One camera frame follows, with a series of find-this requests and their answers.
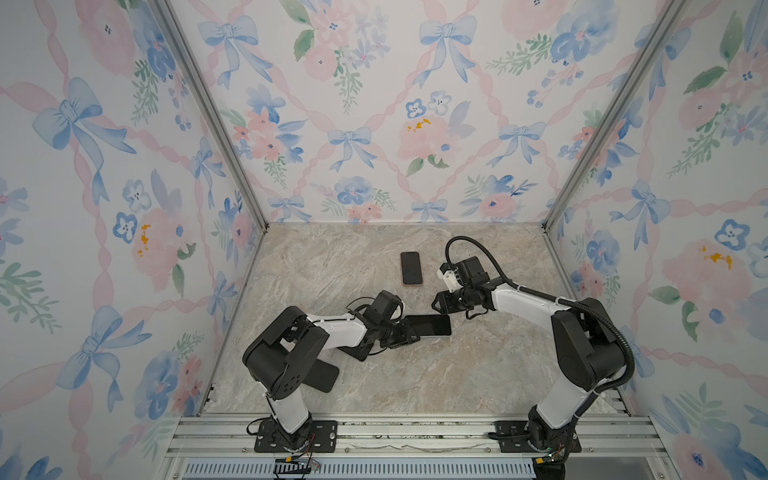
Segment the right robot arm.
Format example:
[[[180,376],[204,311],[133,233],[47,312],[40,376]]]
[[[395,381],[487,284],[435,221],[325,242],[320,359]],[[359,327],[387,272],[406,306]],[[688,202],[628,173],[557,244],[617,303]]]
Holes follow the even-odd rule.
[[[629,341],[593,298],[575,301],[516,283],[491,282],[438,293],[432,308],[440,314],[480,307],[526,319],[551,331],[560,373],[543,400],[531,408],[526,432],[509,440],[534,450],[565,452],[579,418],[606,390],[628,383],[636,361]]]

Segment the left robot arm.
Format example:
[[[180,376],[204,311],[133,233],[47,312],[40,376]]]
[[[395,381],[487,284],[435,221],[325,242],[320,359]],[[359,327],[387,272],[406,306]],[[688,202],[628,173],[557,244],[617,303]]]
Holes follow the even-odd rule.
[[[364,304],[336,316],[312,316],[296,306],[287,307],[246,348],[242,362],[265,391],[271,419],[279,431],[294,435],[307,430],[311,414],[301,387],[330,391],[339,369],[318,359],[325,350],[340,349],[363,361],[382,350],[421,340],[412,319],[403,317],[402,305]]]

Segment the purple-edged black phone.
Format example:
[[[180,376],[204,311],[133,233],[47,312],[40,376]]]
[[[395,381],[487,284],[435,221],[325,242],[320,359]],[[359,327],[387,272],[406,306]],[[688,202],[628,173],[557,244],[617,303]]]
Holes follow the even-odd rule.
[[[400,254],[403,283],[423,283],[420,254],[415,251]]]

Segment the blue-edged black phone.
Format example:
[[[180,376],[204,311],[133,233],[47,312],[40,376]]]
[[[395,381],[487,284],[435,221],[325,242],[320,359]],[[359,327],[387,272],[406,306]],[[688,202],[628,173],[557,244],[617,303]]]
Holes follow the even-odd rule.
[[[419,337],[448,337],[452,335],[448,315],[408,315],[405,320]]]

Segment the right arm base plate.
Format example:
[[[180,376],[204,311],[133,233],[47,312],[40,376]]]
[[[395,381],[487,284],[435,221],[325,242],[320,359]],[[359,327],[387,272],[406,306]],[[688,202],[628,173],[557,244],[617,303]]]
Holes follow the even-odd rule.
[[[569,425],[551,430],[524,420],[496,421],[487,437],[498,442],[503,453],[550,455],[582,451],[578,436]]]

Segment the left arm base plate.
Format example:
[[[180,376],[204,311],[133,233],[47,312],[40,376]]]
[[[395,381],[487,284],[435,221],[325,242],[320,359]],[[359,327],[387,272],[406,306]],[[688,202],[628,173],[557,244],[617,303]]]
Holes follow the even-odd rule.
[[[288,433],[272,418],[259,419],[258,430],[246,432],[255,437],[256,453],[333,453],[338,439],[338,423],[333,420],[309,419],[294,433]]]

